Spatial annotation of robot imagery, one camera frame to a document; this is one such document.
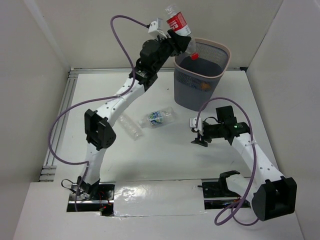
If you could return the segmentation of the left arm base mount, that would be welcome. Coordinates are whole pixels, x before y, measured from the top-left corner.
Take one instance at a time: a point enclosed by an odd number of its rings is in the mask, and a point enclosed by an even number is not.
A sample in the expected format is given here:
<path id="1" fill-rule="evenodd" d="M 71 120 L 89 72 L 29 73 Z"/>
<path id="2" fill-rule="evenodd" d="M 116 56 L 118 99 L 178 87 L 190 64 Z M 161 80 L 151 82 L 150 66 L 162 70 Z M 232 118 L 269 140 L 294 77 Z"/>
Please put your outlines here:
<path id="1" fill-rule="evenodd" d="M 82 189 L 76 194 L 77 184 L 66 178 L 61 181 L 61 186 L 69 191 L 66 208 L 68 213 L 76 212 L 77 208 L 77 212 L 97 212 L 104 217 L 114 216 L 115 184 L 101 182 L 91 195 Z"/>

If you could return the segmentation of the red label water bottle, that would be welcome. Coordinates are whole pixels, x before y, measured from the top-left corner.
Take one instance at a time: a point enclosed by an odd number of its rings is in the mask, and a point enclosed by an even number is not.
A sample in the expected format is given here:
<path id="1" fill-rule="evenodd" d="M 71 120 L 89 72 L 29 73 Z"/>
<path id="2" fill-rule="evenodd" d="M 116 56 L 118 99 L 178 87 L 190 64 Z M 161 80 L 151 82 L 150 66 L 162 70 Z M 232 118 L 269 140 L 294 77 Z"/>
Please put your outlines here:
<path id="1" fill-rule="evenodd" d="M 187 21 L 185 20 L 182 12 L 176 4 L 171 4 L 165 8 L 166 22 L 168 26 L 179 36 L 190 37 L 191 40 L 186 49 L 186 54 L 190 56 L 192 60 L 197 60 L 199 54 L 196 48 L 196 40 L 190 30 Z"/>

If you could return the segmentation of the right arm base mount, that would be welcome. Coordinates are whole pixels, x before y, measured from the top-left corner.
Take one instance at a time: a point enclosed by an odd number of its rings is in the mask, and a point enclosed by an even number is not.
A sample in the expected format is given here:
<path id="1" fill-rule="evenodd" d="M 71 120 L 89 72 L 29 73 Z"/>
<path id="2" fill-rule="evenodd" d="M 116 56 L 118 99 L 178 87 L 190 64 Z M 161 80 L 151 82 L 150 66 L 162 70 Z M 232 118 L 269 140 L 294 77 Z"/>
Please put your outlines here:
<path id="1" fill-rule="evenodd" d="M 219 178 L 203 180 L 197 187 L 202 190 L 205 210 L 220 210 L 232 203 L 238 202 L 242 197 L 230 191 L 227 187 L 227 178 L 240 177 L 236 170 L 223 172 Z"/>

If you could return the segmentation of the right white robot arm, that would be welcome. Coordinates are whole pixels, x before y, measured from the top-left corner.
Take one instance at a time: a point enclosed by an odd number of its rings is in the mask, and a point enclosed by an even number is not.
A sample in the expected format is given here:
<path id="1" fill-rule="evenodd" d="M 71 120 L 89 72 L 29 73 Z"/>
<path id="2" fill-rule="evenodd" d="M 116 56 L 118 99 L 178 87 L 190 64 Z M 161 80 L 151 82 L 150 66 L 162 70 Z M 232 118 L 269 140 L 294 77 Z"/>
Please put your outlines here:
<path id="1" fill-rule="evenodd" d="M 193 144 L 207 147 L 213 139 L 225 139 L 240 154 L 253 180 L 231 170 L 219 175 L 218 190 L 223 196 L 238 194 L 249 202 L 260 221 L 282 217 L 295 211 L 297 183 L 285 177 L 262 151 L 246 122 L 238 122 L 232 106 L 216 109 L 217 123 L 209 124 L 200 117 L 189 121 L 197 136 Z"/>

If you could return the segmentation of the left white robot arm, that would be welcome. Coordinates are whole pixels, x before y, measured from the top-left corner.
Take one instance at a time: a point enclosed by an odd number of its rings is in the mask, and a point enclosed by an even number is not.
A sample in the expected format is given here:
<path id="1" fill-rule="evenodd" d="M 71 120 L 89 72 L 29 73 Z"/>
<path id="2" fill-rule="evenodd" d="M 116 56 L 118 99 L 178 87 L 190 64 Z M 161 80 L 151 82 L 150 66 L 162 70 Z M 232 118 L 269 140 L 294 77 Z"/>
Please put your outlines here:
<path id="1" fill-rule="evenodd" d="M 115 122 L 130 104 L 152 86 L 167 59 L 185 53 L 190 41 L 191 37 L 178 35 L 170 29 L 165 38 L 157 36 L 144 42 L 134 69 L 113 98 L 96 110 L 85 112 L 86 166 L 77 178 L 77 185 L 86 199 L 92 200 L 99 193 L 103 158 L 107 148 L 116 140 L 113 130 Z"/>

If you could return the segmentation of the orange drink bottle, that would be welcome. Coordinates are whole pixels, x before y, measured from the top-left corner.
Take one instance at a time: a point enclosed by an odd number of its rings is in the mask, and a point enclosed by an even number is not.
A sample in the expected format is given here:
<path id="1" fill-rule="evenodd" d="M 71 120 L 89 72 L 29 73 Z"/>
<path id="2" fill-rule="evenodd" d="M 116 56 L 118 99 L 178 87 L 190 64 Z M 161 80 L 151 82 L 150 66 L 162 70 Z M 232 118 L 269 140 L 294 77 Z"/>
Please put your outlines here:
<path id="1" fill-rule="evenodd" d="M 210 84 L 203 82 L 203 83 L 200 84 L 200 89 L 203 92 L 208 92 L 208 91 L 210 91 L 212 89 L 212 87 L 211 87 Z"/>

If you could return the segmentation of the clear unlabelled plastic bottle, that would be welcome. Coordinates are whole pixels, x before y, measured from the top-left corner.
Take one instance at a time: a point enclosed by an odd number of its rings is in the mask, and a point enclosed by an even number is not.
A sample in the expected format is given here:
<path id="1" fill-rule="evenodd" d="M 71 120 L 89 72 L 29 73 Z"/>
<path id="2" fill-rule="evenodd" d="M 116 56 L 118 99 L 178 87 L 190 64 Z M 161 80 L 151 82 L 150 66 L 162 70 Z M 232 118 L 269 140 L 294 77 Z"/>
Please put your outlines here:
<path id="1" fill-rule="evenodd" d="M 138 125 L 126 114 L 121 114 L 119 117 L 119 124 L 123 130 L 128 134 L 128 136 L 136 141 L 143 136 L 142 130 Z"/>

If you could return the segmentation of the green blue label bottle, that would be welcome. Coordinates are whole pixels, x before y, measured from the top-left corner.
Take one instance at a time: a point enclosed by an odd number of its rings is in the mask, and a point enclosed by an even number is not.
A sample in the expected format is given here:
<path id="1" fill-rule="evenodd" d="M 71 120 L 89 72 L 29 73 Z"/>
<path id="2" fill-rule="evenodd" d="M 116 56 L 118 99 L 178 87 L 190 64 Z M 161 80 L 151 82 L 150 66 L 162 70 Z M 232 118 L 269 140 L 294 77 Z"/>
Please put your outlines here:
<path id="1" fill-rule="evenodd" d="M 172 107 L 166 107 L 160 110 L 145 114 L 138 124 L 141 128 L 158 128 L 170 124 L 176 120 L 176 113 Z"/>

